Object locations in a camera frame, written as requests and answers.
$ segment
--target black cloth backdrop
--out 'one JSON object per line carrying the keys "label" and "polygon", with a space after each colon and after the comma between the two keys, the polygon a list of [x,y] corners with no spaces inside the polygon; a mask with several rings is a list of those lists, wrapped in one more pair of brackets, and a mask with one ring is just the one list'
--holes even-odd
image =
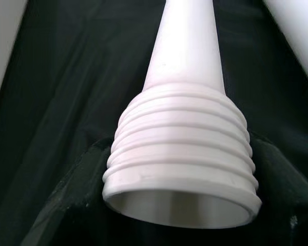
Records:
{"label": "black cloth backdrop", "polygon": [[0,246],[308,245],[308,79],[261,0],[214,1],[226,93],[251,134],[257,219],[179,229],[103,203],[114,131],[142,89],[164,4],[29,0],[0,92]]}

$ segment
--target plastic part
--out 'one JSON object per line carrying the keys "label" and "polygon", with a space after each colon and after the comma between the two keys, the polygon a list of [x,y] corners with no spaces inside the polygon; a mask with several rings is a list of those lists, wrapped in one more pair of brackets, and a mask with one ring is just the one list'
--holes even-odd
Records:
{"label": "plastic part", "polygon": [[308,0],[264,0],[308,76]]}
{"label": "plastic part", "polygon": [[225,96],[212,1],[167,1],[143,92],[119,120],[104,200],[167,226],[251,222],[261,201],[246,127]]}
{"label": "plastic part", "polygon": [[27,0],[0,0],[0,87]]}

